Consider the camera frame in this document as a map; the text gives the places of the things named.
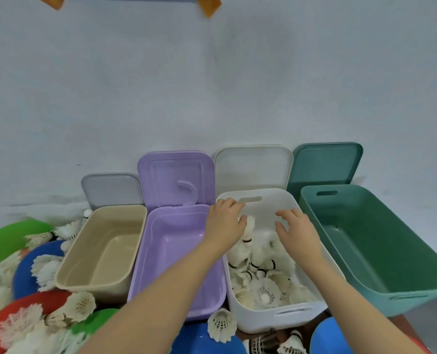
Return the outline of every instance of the beige storage bin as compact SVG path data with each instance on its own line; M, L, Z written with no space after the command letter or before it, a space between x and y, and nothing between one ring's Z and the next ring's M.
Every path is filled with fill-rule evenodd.
M56 286L91 292L99 302L126 302L146 213L143 205L95 210L64 257Z

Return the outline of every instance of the white lid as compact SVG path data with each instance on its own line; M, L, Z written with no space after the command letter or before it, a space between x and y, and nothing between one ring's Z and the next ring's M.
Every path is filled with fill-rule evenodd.
M281 145L242 145L215 153L217 196L228 191L286 190L292 152Z
M89 174L80 183L93 210L111 205L143 204L140 182L135 174Z

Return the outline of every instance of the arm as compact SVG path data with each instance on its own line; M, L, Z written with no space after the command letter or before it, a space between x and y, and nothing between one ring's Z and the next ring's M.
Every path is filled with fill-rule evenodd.
M246 216L237 218L244 206L233 199L212 205L201 243L123 306L79 353L167 353L210 268L243 235Z
M298 209L276 213L276 231L289 255L314 282L355 354L423 354L423 351L349 285L322 257L321 242Z

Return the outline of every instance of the orange tape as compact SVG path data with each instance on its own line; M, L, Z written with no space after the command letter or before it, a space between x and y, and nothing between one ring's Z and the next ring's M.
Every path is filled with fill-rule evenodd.
M197 3L207 17L211 17L222 6L221 0L197 0Z
M50 5L55 10L59 10L62 7L62 4L64 3L64 0L41 0L45 4Z

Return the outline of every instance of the person's right hand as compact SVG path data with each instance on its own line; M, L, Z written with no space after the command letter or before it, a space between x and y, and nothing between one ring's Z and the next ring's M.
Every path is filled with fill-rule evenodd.
M281 243L304 271L323 260L319 234L306 214L293 208L292 210L279 210L276 215L289 224L289 231L286 232L280 222L275 222Z

